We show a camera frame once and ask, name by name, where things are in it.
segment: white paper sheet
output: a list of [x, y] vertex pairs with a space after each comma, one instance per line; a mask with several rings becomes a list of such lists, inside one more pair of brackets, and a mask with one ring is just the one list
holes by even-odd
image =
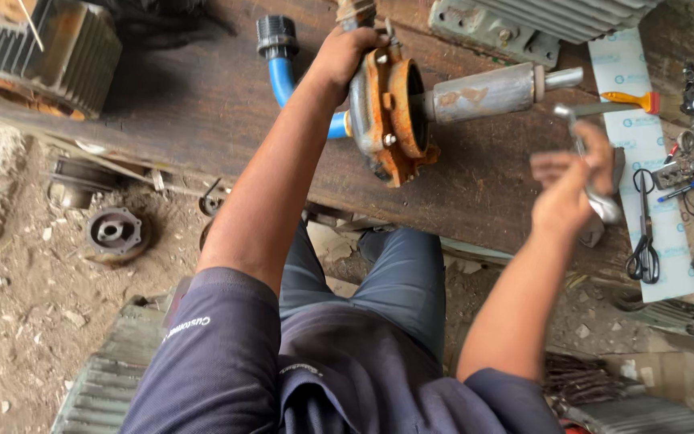
[[[638, 29], [605, 36], [588, 43], [588, 48], [600, 94], [617, 91], [641, 96], [652, 90]], [[643, 110], [605, 113], [604, 121], [609, 140], [615, 146], [625, 148], [625, 171], [620, 182], [620, 196], [632, 248], [641, 236], [641, 201], [633, 185], [633, 174], [639, 168], [652, 172], [662, 167], [667, 155], [663, 130], [660, 118]], [[641, 283], [641, 296], [646, 302], [694, 293], [694, 270], [690, 266], [689, 247], [678, 202], [681, 199], [658, 203], [658, 197], [670, 191], [659, 192], [656, 188], [647, 196], [652, 235], [655, 238], [653, 246], [660, 257], [660, 279], [651, 285]]]

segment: wrench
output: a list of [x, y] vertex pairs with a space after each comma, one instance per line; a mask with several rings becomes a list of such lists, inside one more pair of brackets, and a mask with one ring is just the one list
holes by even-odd
[[[558, 117], [563, 117], [569, 122], [569, 134], [572, 135], [572, 139], [574, 139], [574, 148], [577, 149], [581, 157], [584, 157], [585, 143], [583, 143], [583, 139], [580, 138], [580, 136], [572, 132], [572, 125], [578, 121], [578, 117], [574, 113], [574, 108], [564, 104], [556, 104], [553, 108], [553, 113]], [[622, 212], [618, 204], [615, 203], [612, 198], [596, 193], [590, 182], [585, 185], [585, 194], [588, 196], [588, 203], [591, 204], [591, 208], [602, 218], [604, 223], [612, 225], [620, 221]]]

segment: blue pen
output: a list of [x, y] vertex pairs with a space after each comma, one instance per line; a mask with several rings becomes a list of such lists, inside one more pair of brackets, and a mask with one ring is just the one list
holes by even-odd
[[676, 190], [676, 191], [673, 192], [673, 193], [668, 193], [668, 194], [666, 194], [665, 196], [663, 196], [663, 197], [661, 197], [661, 198], [658, 198], [658, 202], [665, 202], [665, 201], [669, 200], [670, 198], [672, 198], [672, 197], [674, 197], [674, 196], [680, 195], [681, 193], [689, 192], [689, 191], [692, 190], [693, 188], [694, 188], [694, 181], [693, 181], [693, 182], [690, 182], [689, 185], [687, 185], [686, 187], [682, 187], [682, 188], [680, 188], [679, 190]]

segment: hand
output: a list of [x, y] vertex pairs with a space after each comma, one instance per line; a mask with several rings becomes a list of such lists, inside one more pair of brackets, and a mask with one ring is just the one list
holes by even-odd
[[566, 172], [547, 188], [532, 209], [532, 233], [546, 241], [571, 245], [594, 211], [588, 203], [585, 185], [592, 174], [587, 161], [579, 156], [567, 164]]
[[[390, 38], [387, 35], [380, 35], [370, 27], [361, 27], [350, 32], [337, 27], [323, 41], [307, 77], [343, 90], [355, 74], [364, 52], [388, 43]], [[343, 101], [345, 97], [346, 93], [339, 101]]]
[[[585, 121], [575, 123], [573, 130], [582, 137], [588, 148], [586, 161], [593, 169], [591, 181], [594, 189], [599, 194], [612, 195], [614, 152], [609, 139], [598, 127]], [[567, 171], [572, 162], [579, 159], [580, 156], [571, 151], [541, 152], [531, 155], [529, 165], [532, 176], [542, 183], [543, 188], [549, 188]]]

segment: red marker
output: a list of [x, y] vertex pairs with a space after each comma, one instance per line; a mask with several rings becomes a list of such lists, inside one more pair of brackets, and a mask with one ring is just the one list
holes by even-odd
[[680, 144], [674, 143], [674, 147], [671, 148], [671, 152], [669, 152], [669, 156], [665, 158], [665, 161], [663, 164], [668, 164], [671, 162], [671, 159], [674, 158], [674, 154], [676, 153], [676, 150], [679, 148]]

